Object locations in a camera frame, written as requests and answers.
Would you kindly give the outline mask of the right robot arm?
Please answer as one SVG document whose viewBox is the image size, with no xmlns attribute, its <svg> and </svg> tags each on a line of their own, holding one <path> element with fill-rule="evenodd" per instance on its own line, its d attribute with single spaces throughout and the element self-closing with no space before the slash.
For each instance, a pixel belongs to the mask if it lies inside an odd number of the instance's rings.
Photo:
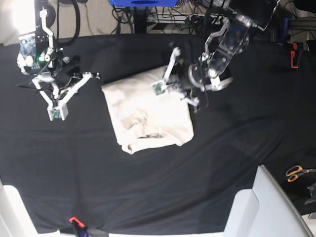
<svg viewBox="0 0 316 237">
<path fill-rule="evenodd" d="M 60 7 L 53 7 L 47 0 L 21 0 L 18 4 L 19 53 L 17 66 L 22 74 L 32 79 L 17 85 L 19 88 L 38 92 L 47 103 L 50 120 L 65 120 L 69 114 L 67 103 L 90 80 L 99 79 L 99 73 L 79 71 L 80 57 L 65 56 L 65 47 L 73 45 L 79 38 L 81 17 L 80 0 L 70 4 L 75 11 L 75 33 L 66 42 L 61 42 L 59 33 L 51 26 L 59 22 Z"/>
</svg>

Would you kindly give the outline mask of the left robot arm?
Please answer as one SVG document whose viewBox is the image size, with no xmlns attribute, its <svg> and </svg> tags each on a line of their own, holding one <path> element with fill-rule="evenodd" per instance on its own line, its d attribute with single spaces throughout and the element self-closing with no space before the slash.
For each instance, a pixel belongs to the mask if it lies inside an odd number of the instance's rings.
<svg viewBox="0 0 316 237">
<path fill-rule="evenodd" d="M 212 0 L 204 16 L 209 34 L 199 57 L 189 60 L 192 50 L 173 47 L 161 80 L 152 83 L 156 96 L 174 93 L 180 100 L 200 108 L 195 90 L 206 94 L 226 88 L 232 81 L 228 65 L 248 46 L 249 30 L 264 31 L 278 5 L 277 0 Z"/>
</svg>

